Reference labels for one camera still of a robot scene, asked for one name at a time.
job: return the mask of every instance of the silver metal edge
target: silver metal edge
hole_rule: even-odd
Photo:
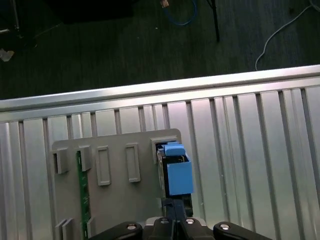
[[[256,92],[277,91],[283,89],[306,88],[320,85],[320,77],[305,77],[299,79],[280,80],[273,82],[261,82],[258,84],[247,84],[229,87],[207,87],[207,89],[198,89],[190,91],[168,91],[168,93],[137,96],[130,98],[118,98],[107,101],[95,101],[83,104],[69,104],[63,106],[52,106],[25,110],[0,111],[0,122],[20,121],[26,119],[48,118],[51,116],[65,116],[84,112],[95,112],[101,110],[120,109],[120,115],[130,108],[136,108],[142,105],[154,105],[162,103],[174,103],[181,101],[190,101],[196,99],[206,99],[222,96],[234,96],[240,94],[249,94]],[[135,117],[139,117],[138,109],[135,110]]]
[[[146,226],[153,226],[155,224],[155,221],[163,218],[163,216],[154,216],[154,217],[150,217],[145,221],[145,225]]]
[[[9,29],[1,29],[0,30],[0,34],[6,34],[6,33],[9,33],[10,30]]]
[[[168,91],[188,91],[206,87],[223,87],[267,81],[278,81],[320,75],[320,65],[292,67],[275,70],[244,72],[218,76],[188,78],[163,82],[75,91],[61,94],[33,96],[0,101],[0,113],[12,110],[44,108],[66,104],[81,104],[93,101],[124,97],[160,94]]]

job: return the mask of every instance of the blue cable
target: blue cable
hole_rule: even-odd
[[[194,12],[193,12],[193,16],[192,16],[188,21],[186,21],[186,22],[177,22],[176,20],[174,20],[174,19],[172,18],[172,16],[170,15],[170,13],[169,13],[169,11],[167,10],[166,7],[163,7],[162,9],[163,9],[163,11],[164,11],[164,14],[167,16],[167,18],[169,19],[169,21],[170,21],[171,23],[173,23],[174,25],[177,25],[177,26],[186,26],[186,25],[188,25],[189,23],[191,23],[191,22],[195,19],[195,17],[197,16],[197,11],[198,11],[198,9],[197,9],[197,4],[196,4],[195,0],[191,0],[191,1],[192,1],[192,3],[193,3]]]

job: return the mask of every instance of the white cable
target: white cable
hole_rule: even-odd
[[[36,39],[36,38],[39,37],[40,35],[45,34],[46,32],[49,32],[50,30],[55,29],[56,27],[59,27],[61,24],[62,24],[62,23],[60,22],[59,24],[54,25],[54,26],[52,26],[52,27],[50,27],[50,28],[48,28],[48,29],[46,29],[46,30],[38,33],[38,34],[35,35],[33,38]]]
[[[302,14],[304,14],[305,11],[307,11],[309,8],[314,8],[316,11],[320,12],[320,7],[318,7],[317,5],[315,5],[312,0],[309,0],[310,5],[307,6],[305,9],[302,10],[302,12],[299,13],[298,16],[296,16],[294,19],[292,19],[291,21],[289,21],[288,23],[286,23],[285,25],[283,25],[282,27],[280,27],[277,31],[275,31],[269,38],[268,40],[265,42],[264,44],[264,48],[263,48],[263,52],[261,53],[260,56],[258,56],[258,58],[255,61],[255,70],[258,71],[258,62],[259,60],[263,57],[263,55],[265,55],[266,53],[266,48],[267,45],[269,43],[269,41],[277,34],[279,33],[282,29],[284,29],[285,27],[289,26],[290,24],[292,24],[295,20],[297,20]]]

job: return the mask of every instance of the corrugated metal panel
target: corrugated metal panel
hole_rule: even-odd
[[[2,102],[0,239],[54,239],[54,141],[168,128],[192,156],[193,208],[209,226],[226,220],[272,239],[319,239],[320,77],[267,73],[81,104]]]

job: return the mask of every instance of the blue plastic part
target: blue plastic part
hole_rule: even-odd
[[[192,165],[190,161],[167,165],[169,194],[181,195],[194,192],[192,181]]]
[[[185,147],[182,144],[171,143],[171,144],[164,145],[163,147],[164,147],[164,154],[166,157],[186,155]]]
[[[169,141],[169,142],[167,142],[166,144],[163,144],[163,145],[161,145],[161,146],[162,146],[163,149],[165,149],[165,146],[167,146],[167,145],[173,146],[173,145],[179,145],[179,144],[180,144],[180,143],[178,143],[177,141]]]

